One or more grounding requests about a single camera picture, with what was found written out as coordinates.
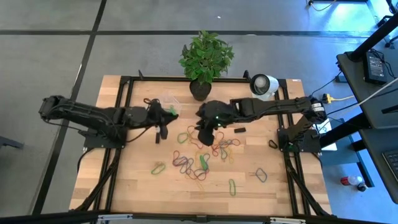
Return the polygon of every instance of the white cable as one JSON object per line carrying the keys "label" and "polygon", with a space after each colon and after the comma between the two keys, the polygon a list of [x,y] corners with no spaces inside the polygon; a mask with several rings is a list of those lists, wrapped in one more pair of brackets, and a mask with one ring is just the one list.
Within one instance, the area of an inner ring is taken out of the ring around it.
{"label": "white cable", "polygon": [[383,89],[385,89],[385,88],[391,86],[391,85],[392,85],[393,83],[395,83],[397,80],[398,80],[398,78],[396,78],[396,79],[394,79],[393,81],[389,82],[387,85],[383,86],[380,90],[375,91],[372,95],[368,96],[365,100],[363,100],[363,101],[359,102],[358,104],[352,106],[350,110],[346,110],[344,113],[340,114],[340,117],[343,116],[344,114],[346,114],[346,113],[352,111],[355,107],[361,106],[363,103],[365,103],[366,101],[368,101],[369,99],[371,99],[372,97],[374,97],[376,94],[378,94],[378,93],[380,93],[381,91],[383,91]]}

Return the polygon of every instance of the black desk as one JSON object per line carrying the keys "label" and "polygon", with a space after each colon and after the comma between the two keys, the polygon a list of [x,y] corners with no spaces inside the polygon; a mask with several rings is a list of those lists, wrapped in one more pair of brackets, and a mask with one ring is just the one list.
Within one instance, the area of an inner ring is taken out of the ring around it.
{"label": "black desk", "polygon": [[[396,63],[398,62],[398,50],[383,50],[382,53],[385,61],[391,64],[394,75],[398,76],[398,63]],[[362,62],[352,62],[346,54],[337,55],[337,60],[357,101],[365,100],[381,88],[364,81]],[[388,82],[393,81],[387,71],[384,74]],[[395,88],[398,88],[397,83],[387,87],[379,94]],[[395,203],[398,202],[398,182],[382,157],[382,152],[397,149],[398,147],[398,142],[396,141],[398,139],[398,113],[382,114],[381,110],[396,104],[398,104],[398,91],[370,99],[361,105],[362,113],[333,128],[320,138],[321,147],[325,147],[359,131],[362,140],[352,143],[353,150],[356,152],[365,148],[368,150],[384,185]],[[372,187],[373,182],[362,161],[357,162],[357,165],[366,184]]]}
{"label": "black desk", "polygon": [[398,148],[398,143],[395,141],[398,137],[398,129],[364,129],[359,130],[359,134],[391,199],[398,204],[398,182],[381,154]]}
{"label": "black desk", "polygon": [[[383,51],[385,60],[391,64],[391,68],[395,75],[398,75],[398,50],[385,50]],[[363,63],[353,63],[348,59],[346,54],[337,55],[338,63],[340,64],[341,71],[346,77],[349,86],[353,90],[354,96],[358,102],[365,100],[368,96],[378,91],[381,87],[374,84],[367,83],[363,80]],[[393,81],[393,78],[384,72],[388,82]],[[381,93],[396,88],[398,85],[394,83],[392,86],[387,87]],[[384,96],[370,99],[363,103],[360,107],[369,121],[372,128],[398,128],[398,114],[382,114],[381,109],[394,106],[398,104],[398,91]]]}

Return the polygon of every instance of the green rubber band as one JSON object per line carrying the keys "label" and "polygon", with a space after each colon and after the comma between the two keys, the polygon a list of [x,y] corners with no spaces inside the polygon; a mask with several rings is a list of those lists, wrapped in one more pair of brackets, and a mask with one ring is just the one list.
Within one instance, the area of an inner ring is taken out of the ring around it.
{"label": "green rubber band", "polygon": [[203,157],[203,155],[200,155],[200,163],[201,163],[201,167],[203,170],[207,170],[209,169],[209,166],[207,165],[207,162],[205,161],[205,158]]}
{"label": "green rubber band", "polygon": [[[185,135],[186,138],[184,140],[180,140],[180,136],[183,136],[183,135]],[[180,133],[180,134],[178,134],[178,136],[177,136],[178,143],[182,144],[182,143],[186,142],[187,140],[188,140],[188,133]]]}
{"label": "green rubber band", "polygon": [[228,182],[229,182],[229,194],[231,196],[235,196],[236,195],[235,181],[233,179],[230,179]]}
{"label": "green rubber band", "polygon": [[171,105],[169,109],[164,109],[164,110],[166,110],[167,112],[172,113],[174,116],[177,115],[177,112],[176,112],[176,110],[174,109],[174,106],[173,106],[173,105]]}
{"label": "green rubber band", "polygon": [[151,171],[150,171],[150,174],[153,174],[153,175],[159,174],[159,173],[161,173],[164,169],[166,169],[166,165],[165,165],[164,163],[161,163],[161,164],[157,165],[153,170],[151,170]]}

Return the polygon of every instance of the desk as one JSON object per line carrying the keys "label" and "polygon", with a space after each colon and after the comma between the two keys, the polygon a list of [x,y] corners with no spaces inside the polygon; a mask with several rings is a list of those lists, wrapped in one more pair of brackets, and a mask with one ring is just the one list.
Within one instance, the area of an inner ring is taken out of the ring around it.
{"label": "desk", "polygon": [[[385,61],[390,62],[394,75],[397,75],[398,64],[394,62],[398,60],[398,50],[383,50],[382,53],[384,54]],[[353,90],[357,101],[365,100],[368,96],[380,89],[379,86],[366,83],[364,81],[362,62],[352,62],[346,54],[337,55],[337,60],[339,67],[348,81],[349,86]],[[384,74],[386,75],[388,82],[393,80],[393,78],[388,75],[386,71]],[[380,94],[395,88],[397,88],[397,85],[393,84],[391,87],[381,91]],[[397,98],[398,91],[395,91],[393,93],[368,100],[360,106],[363,111],[362,113],[349,119],[347,122],[339,125],[337,128],[333,128],[320,138],[321,147],[325,147],[339,139],[359,131],[363,140],[353,142],[353,150],[360,151],[365,148],[368,149],[368,152],[371,155],[373,162],[377,167],[384,184],[386,185],[386,188],[389,189],[390,196],[394,202],[397,202],[396,189],[398,183],[394,177],[392,177],[391,180],[389,179],[389,175],[392,175],[391,171],[387,167],[386,162],[384,160],[380,160],[380,157],[382,158],[381,153],[386,151],[386,148],[390,147],[389,143],[391,143],[392,139],[395,139],[397,136],[393,133],[397,133],[398,113],[382,114],[381,110],[396,105],[398,103]],[[357,165],[364,177],[365,183],[368,187],[373,187],[373,182],[366,170],[366,167],[361,161],[360,155],[359,160],[360,162],[357,162]]]}
{"label": "desk", "polygon": [[[104,76],[96,105],[114,106],[120,76]],[[292,215],[287,176],[283,154],[268,146],[268,140],[277,142],[279,127],[277,116],[265,116],[248,124],[233,124],[226,129],[225,138],[237,138],[242,145],[232,148],[234,163],[223,162],[220,157],[211,156],[208,161],[210,172],[204,181],[186,179],[179,167],[172,165],[173,152],[195,158],[198,151],[191,144],[179,144],[177,135],[189,125],[197,122],[195,113],[201,105],[195,101],[189,90],[189,82],[146,82],[135,81],[132,88],[131,106],[146,106],[144,98],[158,98],[168,91],[180,102],[182,111],[177,120],[168,125],[169,136],[155,144],[154,128],[148,130],[136,141],[122,150],[119,170],[112,201],[112,212],[127,213],[176,213],[209,215]],[[289,97],[303,96],[300,80],[287,80]],[[207,100],[221,100],[229,103],[231,98],[251,97],[247,83],[213,83]],[[297,122],[301,114],[294,114]],[[246,128],[245,133],[235,134],[234,128]],[[142,130],[131,130],[128,139]],[[211,153],[204,147],[201,153]],[[94,149],[82,160],[73,191],[70,208],[76,208],[97,184],[103,161],[104,149]],[[331,212],[326,193],[322,168],[311,154],[301,153],[305,183],[309,191],[324,210]],[[166,169],[159,175],[150,171],[157,162],[164,162]],[[268,178],[263,184],[254,175],[261,167]],[[236,196],[229,194],[228,180],[236,183]],[[107,186],[103,191],[100,208],[104,208]],[[295,188],[298,210],[302,213],[299,188]]]}
{"label": "desk", "polygon": [[398,182],[388,167],[386,161],[382,156],[382,152],[392,151],[397,149],[396,139],[398,136],[398,129],[364,129],[359,130],[359,134],[368,149],[377,171],[389,192],[394,203],[398,204]]}

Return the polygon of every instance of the bottle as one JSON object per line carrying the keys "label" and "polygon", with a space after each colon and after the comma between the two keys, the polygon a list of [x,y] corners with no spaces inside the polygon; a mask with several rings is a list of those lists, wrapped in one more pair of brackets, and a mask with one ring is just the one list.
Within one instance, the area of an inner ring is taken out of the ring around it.
{"label": "bottle", "polygon": [[364,192],[366,189],[368,189],[368,186],[366,186],[366,184],[364,182],[358,184],[358,186],[356,186],[356,188],[360,191],[360,192]]}
{"label": "bottle", "polygon": [[347,176],[340,179],[341,184],[344,186],[354,185],[357,186],[358,184],[363,182],[363,178],[360,176]]}

